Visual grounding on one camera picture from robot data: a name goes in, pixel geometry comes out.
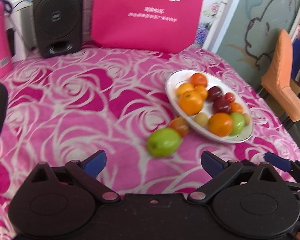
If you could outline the dark red plum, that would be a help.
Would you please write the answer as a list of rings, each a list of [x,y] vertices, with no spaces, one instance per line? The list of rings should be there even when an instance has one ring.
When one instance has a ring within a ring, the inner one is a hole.
[[[230,103],[224,98],[216,100],[213,105],[212,109],[215,113],[230,113],[231,107]]]
[[[215,102],[223,97],[223,92],[220,87],[213,86],[208,90],[207,101]]]

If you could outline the green fruit in plate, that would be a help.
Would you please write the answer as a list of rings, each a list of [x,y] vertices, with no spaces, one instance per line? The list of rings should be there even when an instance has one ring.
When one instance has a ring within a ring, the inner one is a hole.
[[[235,136],[241,134],[243,129],[245,128],[245,119],[243,114],[231,113],[230,116],[232,118],[232,123],[233,123],[233,128],[230,135]]]

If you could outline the tan longan left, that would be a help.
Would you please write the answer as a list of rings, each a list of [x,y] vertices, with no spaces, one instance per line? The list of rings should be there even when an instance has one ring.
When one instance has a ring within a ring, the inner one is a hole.
[[[201,127],[205,127],[207,126],[208,122],[209,122],[209,118],[208,116],[203,113],[200,112],[197,115],[194,116],[194,121]]]

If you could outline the tan longan right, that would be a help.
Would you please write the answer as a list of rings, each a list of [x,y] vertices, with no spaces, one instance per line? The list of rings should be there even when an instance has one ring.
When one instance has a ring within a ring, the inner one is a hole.
[[[250,115],[248,113],[243,113],[244,123],[245,126],[248,126],[251,122]]]

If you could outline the red-orange persimmon on table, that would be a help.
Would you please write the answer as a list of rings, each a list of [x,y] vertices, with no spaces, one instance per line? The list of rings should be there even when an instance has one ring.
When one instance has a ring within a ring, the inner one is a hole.
[[[176,130],[181,137],[187,136],[190,131],[187,121],[181,116],[174,118],[168,126]]]

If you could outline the green fruit on table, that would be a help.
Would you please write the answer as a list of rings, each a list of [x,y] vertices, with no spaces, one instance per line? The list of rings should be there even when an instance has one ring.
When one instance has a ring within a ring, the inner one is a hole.
[[[165,158],[174,154],[180,147],[182,137],[172,128],[161,128],[153,132],[146,143],[149,153],[155,158]]]

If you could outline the orange right in plate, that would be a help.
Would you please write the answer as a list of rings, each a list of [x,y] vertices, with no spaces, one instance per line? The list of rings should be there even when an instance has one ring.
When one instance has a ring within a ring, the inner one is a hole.
[[[244,109],[242,107],[242,105],[240,105],[239,103],[237,102],[231,102],[229,103],[229,106],[230,106],[230,113],[240,113],[240,114],[243,114],[244,113]]]

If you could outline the orange in plate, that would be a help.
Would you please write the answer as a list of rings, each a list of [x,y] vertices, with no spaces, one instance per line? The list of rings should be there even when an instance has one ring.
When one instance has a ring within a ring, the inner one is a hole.
[[[191,83],[182,83],[178,86],[178,88],[175,90],[176,97],[182,96],[184,93],[194,90],[194,86]]]
[[[240,113],[240,114],[243,114],[244,113],[244,109],[242,107],[242,105],[240,105],[239,103],[237,102],[231,102],[229,103],[229,106],[230,106],[230,113]]]

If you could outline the pink rose tablecloth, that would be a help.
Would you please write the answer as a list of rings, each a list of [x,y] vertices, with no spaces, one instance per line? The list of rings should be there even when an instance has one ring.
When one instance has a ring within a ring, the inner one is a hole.
[[[219,144],[191,132],[177,153],[152,158],[145,144],[174,119],[165,81],[180,69],[216,76],[239,94],[254,122],[252,137]],[[0,136],[0,239],[14,237],[8,206],[40,161],[63,166],[104,150],[107,165],[98,179],[120,194],[191,192],[210,179],[200,163],[205,150],[223,160],[260,163],[273,152],[300,161],[300,148],[266,102],[224,59],[202,49],[173,55],[87,43],[50,59],[34,53],[1,82],[9,102]]]

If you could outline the small red tomato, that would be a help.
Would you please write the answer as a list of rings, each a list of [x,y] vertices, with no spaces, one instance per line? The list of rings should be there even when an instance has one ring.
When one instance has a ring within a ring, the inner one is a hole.
[[[227,92],[224,94],[224,98],[228,103],[235,102],[235,95],[231,92]]]

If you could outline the small orange back plate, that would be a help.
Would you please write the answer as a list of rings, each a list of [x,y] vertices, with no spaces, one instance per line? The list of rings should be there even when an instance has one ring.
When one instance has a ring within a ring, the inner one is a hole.
[[[205,101],[208,97],[208,91],[206,90],[206,87],[204,85],[198,85],[194,88],[194,91],[196,91],[203,101]]]

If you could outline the orange left in plate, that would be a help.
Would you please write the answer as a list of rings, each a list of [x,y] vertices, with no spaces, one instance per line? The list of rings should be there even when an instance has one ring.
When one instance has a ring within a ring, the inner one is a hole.
[[[175,90],[176,97],[182,96],[184,93],[194,90],[194,86],[191,83],[182,83],[178,86],[178,88]]]

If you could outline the orange fabric chair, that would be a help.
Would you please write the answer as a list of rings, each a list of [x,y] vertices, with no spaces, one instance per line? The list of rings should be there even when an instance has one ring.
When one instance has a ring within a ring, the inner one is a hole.
[[[293,45],[289,33],[281,29],[271,64],[261,77],[261,86],[279,103],[291,122],[300,121],[300,98],[290,81],[293,65]]]

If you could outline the pink tote bag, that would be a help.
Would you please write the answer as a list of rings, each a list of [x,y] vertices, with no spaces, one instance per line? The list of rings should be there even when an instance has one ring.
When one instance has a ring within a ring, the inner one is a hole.
[[[194,44],[203,0],[93,0],[91,39],[108,48],[179,53]]]

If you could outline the black speaker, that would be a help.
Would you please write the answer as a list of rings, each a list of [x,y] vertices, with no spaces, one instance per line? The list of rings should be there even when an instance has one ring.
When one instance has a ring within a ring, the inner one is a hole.
[[[44,58],[75,53],[82,45],[83,0],[33,0],[33,22]]]

